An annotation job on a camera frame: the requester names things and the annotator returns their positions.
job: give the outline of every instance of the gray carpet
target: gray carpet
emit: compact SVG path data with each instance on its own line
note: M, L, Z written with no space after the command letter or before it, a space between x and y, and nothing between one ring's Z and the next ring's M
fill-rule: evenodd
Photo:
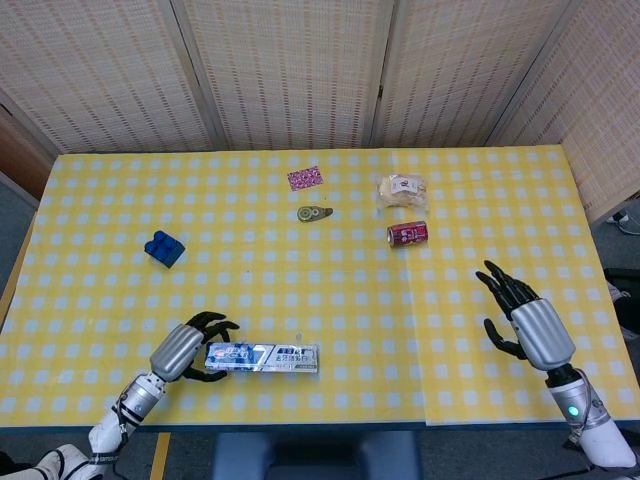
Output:
M630 209L640 220L640 203ZM0 289L15 261L33 209L0 184ZM613 225L601 225L593 236L604 267L640 268L640 237L628 237ZM630 346L634 366L640 366L640 342ZM566 430L426 430L419 435L426 479L530 480L583 468L581 458L563 450ZM165 478L205 479L212 462L215 430L211 434L172 434ZM156 435L138 433L124 450L118 469L131 480L149 477ZM73 443L88 450L86 433L5 434L0 450L16 461L37 462L51 448ZM572 477L590 480L617 478L615 473L595 471Z

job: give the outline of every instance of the yellow checkered tablecloth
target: yellow checkered tablecloth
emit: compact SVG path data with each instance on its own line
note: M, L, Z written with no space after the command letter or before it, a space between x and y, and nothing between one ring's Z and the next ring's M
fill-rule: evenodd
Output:
M324 184L291 192L318 165ZM391 250L375 181L428 180L428 244ZM304 204L333 207L302 224ZM157 229L186 245L167 270ZM147 424L559 420L544 374L496 351L512 332L474 278L485 258L549 298L574 365L617 418L639 391L559 146L64 155L0 335L0 425L92 425L177 324L226 313L234 339L320 345L320 372L180 381Z

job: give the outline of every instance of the woven screen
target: woven screen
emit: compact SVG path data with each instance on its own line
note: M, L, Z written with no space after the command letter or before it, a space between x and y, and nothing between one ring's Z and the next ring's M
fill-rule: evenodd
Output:
M374 145L483 145L565 4L408 0Z
M63 152L211 149L155 2L7 0L0 82Z
M581 2L496 142L562 143L591 221L640 189L639 46L637 0Z
M391 5L186 0L231 148L360 146Z

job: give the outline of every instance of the toothpaste box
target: toothpaste box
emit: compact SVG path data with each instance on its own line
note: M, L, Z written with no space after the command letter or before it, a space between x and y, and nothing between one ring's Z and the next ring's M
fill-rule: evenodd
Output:
M284 345L273 343L209 343L207 370L242 372L306 372L318 371L317 345Z

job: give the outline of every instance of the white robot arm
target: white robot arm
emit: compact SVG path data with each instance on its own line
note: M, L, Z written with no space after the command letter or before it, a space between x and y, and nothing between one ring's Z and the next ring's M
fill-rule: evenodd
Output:
M236 330L238 325L219 322L224 318L219 313L202 312L169 333L151 355L151 372L139 375L127 385L100 423L89 432L92 452L89 458L73 445L63 445L48 452L36 467L0 479L101 480L109 468L115 467L131 434L164 396L167 383L180 377L215 382L226 376L226 372L205 373L191 366L202 345L215 335L230 341L228 330Z
M605 469L628 469L637 459L586 374L569 363L576 347L555 309L527 284L511 278L486 261L493 278L476 272L495 297L513 327L518 343L505 341L488 318L484 327L498 350L528 360L547 372L549 392L571 428L570 440L587 458Z

